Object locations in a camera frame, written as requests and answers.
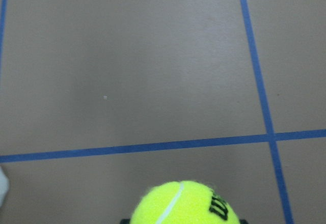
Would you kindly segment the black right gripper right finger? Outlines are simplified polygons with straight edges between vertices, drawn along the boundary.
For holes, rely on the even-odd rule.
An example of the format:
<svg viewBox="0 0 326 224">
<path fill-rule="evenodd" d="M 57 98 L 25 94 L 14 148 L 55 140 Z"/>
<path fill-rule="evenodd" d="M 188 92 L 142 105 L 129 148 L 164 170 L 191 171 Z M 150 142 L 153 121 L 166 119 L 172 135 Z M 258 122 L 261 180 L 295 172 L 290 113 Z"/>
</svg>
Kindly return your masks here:
<svg viewBox="0 0 326 224">
<path fill-rule="evenodd" d="M 240 219 L 240 224 L 248 224 L 248 222 L 245 219 Z"/>
</svg>

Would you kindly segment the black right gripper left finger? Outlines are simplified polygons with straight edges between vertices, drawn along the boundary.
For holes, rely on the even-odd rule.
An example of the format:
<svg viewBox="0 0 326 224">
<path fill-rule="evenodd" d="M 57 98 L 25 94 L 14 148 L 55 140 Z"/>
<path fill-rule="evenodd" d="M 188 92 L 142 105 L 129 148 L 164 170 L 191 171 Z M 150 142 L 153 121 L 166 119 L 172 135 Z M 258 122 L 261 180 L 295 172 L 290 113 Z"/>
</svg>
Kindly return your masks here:
<svg viewBox="0 0 326 224">
<path fill-rule="evenodd" d="M 130 219 L 122 219 L 120 224 L 130 224 Z"/>
</svg>

